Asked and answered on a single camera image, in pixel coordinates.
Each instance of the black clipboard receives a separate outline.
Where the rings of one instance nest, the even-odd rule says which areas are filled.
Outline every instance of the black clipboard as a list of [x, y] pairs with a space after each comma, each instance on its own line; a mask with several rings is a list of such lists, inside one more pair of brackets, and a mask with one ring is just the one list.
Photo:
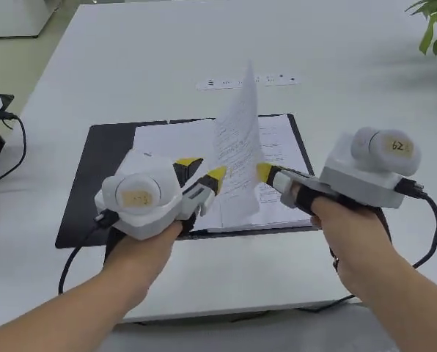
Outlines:
[[[282, 114], [260, 115], [260, 117], [281, 116]], [[298, 130], [295, 117], [287, 114], [295, 139], [311, 175], [314, 174], [309, 161], [303, 139]], [[172, 120], [169, 123], [187, 123], [197, 121]], [[167, 125], [167, 121], [131, 122], [108, 125], [93, 125], [90, 127], [87, 141], [80, 157], [69, 199], [65, 207], [59, 233], [56, 238], [56, 248], [73, 248], [77, 246], [85, 234], [93, 226], [93, 218], [97, 215], [94, 197], [100, 190], [101, 183], [108, 176], [114, 175], [125, 154], [132, 148], [137, 127], [150, 125]], [[262, 235], [266, 233], [295, 232], [313, 230], [313, 227], [286, 227], [282, 229], [242, 230], [236, 232], [193, 231], [188, 236], [178, 240], [204, 238], [234, 237], [244, 235]], [[99, 230], [92, 235], [84, 246], [104, 246], [108, 238], [108, 230]]]

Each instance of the white table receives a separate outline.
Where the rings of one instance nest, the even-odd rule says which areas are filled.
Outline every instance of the white table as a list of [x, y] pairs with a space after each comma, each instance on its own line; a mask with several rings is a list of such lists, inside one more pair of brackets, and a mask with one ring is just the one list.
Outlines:
[[[261, 114], [296, 115], [318, 173], [343, 131], [401, 128], [422, 146], [416, 179], [437, 201], [437, 60], [417, 46], [425, 22], [409, 1], [160, 1], [81, 7], [22, 115], [29, 153], [0, 183], [0, 323], [55, 296], [68, 249], [54, 241], [90, 125], [215, 117], [234, 91], [209, 77], [297, 71], [302, 85], [260, 87]], [[14, 133], [0, 173], [21, 154]], [[428, 249], [430, 209], [388, 212], [409, 260]], [[96, 274], [104, 248], [83, 249], [67, 288]], [[422, 272], [437, 283], [437, 254]], [[321, 232], [181, 241], [126, 320], [282, 309], [346, 294]]]

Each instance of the paper sheet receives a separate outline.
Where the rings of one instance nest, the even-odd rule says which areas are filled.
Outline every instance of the paper sheet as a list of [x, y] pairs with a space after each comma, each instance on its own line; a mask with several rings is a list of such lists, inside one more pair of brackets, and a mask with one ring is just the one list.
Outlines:
[[[261, 142], [259, 149], [263, 151], [266, 161], [303, 172], [308, 171], [287, 115], [259, 118], [258, 125]], [[197, 173], [186, 183], [186, 186], [189, 186], [198, 177], [212, 169], [216, 163], [215, 151], [210, 143], [213, 134], [214, 123], [212, 120], [144, 126], [136, 129], [133, 147], [153, 155], [167, 156], [172, 160], [190, 157], [204, 158]], [[226, 198], [226, 203], [223, 203], [223, 193], [220, 193], [210, 212], [197, 219], [194, 229], [222, 231], [224, 228], [226, 231], [235, 228], [264, 227], [265, 225], [269, 225], [268, 227], [288, 227], [300, 221], [308, 223], [309, 216], [307, 214], [298, 209], [289, 209], [281, 204], [280, 194], [270, 186], [260, 183], [251, 192], [259, 200], [259, 212], [250, 217], [243, 217], [233, 224], [223, 224], [222, 213], [225, 204], [230, 204], [230, 200]]]
[[221, 190], [221, 223], [234, 226], [260, 209], [254, 194], [256, 164], [264, 160], [257, 123], [257, 89], [251, 64], [240, 93], [215, 120], [216, 165], [227, 175]]
[[[263, 117], [260, 119], [259, 126], [262, 151], [266, 161], [308, 172], [287, 115]], [[254, 191], [260, 203], [260, 211], [251, 216], [248, 223], [265, 225], [309, 219], [303, 211], [284, 206], [280, 202], [280, 193], [272, 187], [260, 183]]]

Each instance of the label sticker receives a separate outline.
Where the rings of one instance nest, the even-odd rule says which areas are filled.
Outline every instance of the label sticker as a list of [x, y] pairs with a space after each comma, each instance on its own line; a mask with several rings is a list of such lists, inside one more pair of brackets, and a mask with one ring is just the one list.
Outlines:
[[392, 136], [385, 137], [385, 150], [388, 153], [412, 158], [414, 144], [409, 139], [398, 139]]
[[126, 208], [143, 208], [153, 203], [152, 194], [142, 189], [121, 192], [122, 204]]

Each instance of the black cable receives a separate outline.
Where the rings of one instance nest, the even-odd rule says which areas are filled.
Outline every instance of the black cable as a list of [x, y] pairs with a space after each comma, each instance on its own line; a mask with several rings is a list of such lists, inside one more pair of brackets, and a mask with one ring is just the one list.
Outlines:
[[433, 215], [436, 218], [436, 231], [433, 233], [432, 237], [432, 243], [430, 245], [430, 249], [427, 252], [427, 254], [422, 257], [421, 259], [417, 260], [412, 266], [413, 268], [417, 269], [419, 266], [424, 265], [436, 252], [437, 250], [437, 204], [433, 201], [432, 198], [429, 197], [427, 193], [422, 192], [420, 195], [421, 199], [425, 200], [427, 203], [429, 203], [430, 208], [433, 211]]
[[72, 250], [70, 253], [67, 262], [65, 262], [64, 269], [62, 270], [62, 274], [59, 280], [59, 295], [64, 293], [64, 283], [67, 278], [67, 274], [69, 272], [70, 266], [72, 265], [72, 261], [75, 259], [76, 255], [80, 252], [80, 249], [87, 242], [88, 238], [99, 229], [108, 229], [112, 225], [114, 225], [119, 220], [119, 214], [115, 211], [105, 209], [98, 216], [95, 217], [95, 226], [87, 232], [87, 234], [80, 240], [77, 247]]
[[21, 121], [20, 117], [16, 116], [15, 114], [11, 114], [9, 112], [0, 111], [0, 120], [17, 120], [21, 127], [21, 133], [23, 135], [23, 153], [21, 154], [20, 161], [14, 165], [13, 168], [5, 172], [2, 176], [0, 176], [0, 180], [14, 172], [22, 163], [23, 160], [26, 157], [26, 131], [25, 126], [23, 125], [23, 121]]
[[6, 128], [8, 128], [9, 130], [13, 131], [13, 127], [7, 124], [7, 121], [2, 120], [1, 123], [3, 123], [5, 125]]
[[[413, 186], [410, 187], [410, 192], [413, 192], [413, 193], [406, 194], [406, 195], [408, 195], [410, 197], [414, 197], [414, 198], [423, 199], [427, 203], [429, 203], [429, 206], [432, 208], [433, 215], [436, 218], [436, 230], [433, 233], [432, 243], [430, 245], [429, 251], [427, 252], [426, 255], [424, 255], [421, 259], [417, 260], [412, 265], [412, 267], [414, 269], [417, 269], [421, 265], [424, 265], [435, 254], [435, 252], [437, 250], [437, 204], [433, 201], [432, 198], [429, 197], [429, 195], [427, 193], [422, 192], [420, 190], [416, 190], [415, 185], [416, 185], [416, 183], [414, 182]], [[323, 310], [327, 310], [327, 309], [330, 309], [332, 307], [338, 306], [341, 303], [344, 303], [352, 298], [355, 298], [355, 296], [349, 295], [349, 296], [343, 297], [341, 299], [338, 299], [337, 301], [331, 302], [330, 304], [326, 304], [324, 306], [317, 307], [317, 308], [297, 308], [297, 310], [300, 310], [302, 312], [309, 312], [309, 313], [319, 313], [319, 312], [322, 312]]]
[[84, 246], [85, 242], [87, 242], [88, 238], [96, 231], [99, 230], [100, 227], [98, 226], [98, 224], [96, 224], [89, 232], [87, 232], [87, 234], [80, 240], [80, 242], [78, 243], [77, 247], [75, 247], [72, 251], [72, 253], [70, 253], [67, 262], [65, 262], [64, 265], [64, 269], [62, 270], [62, 274], [60, 276], [60, 280], [59, 280], [59, 295], [64, 293], [64, 283], [65, 283], [65, 278], [67, 277], [67, 274], [69, 272], [70, 266], [72, 265], [72, 261], [75, 259], [76, 255], [80, 252], [81, 247]]

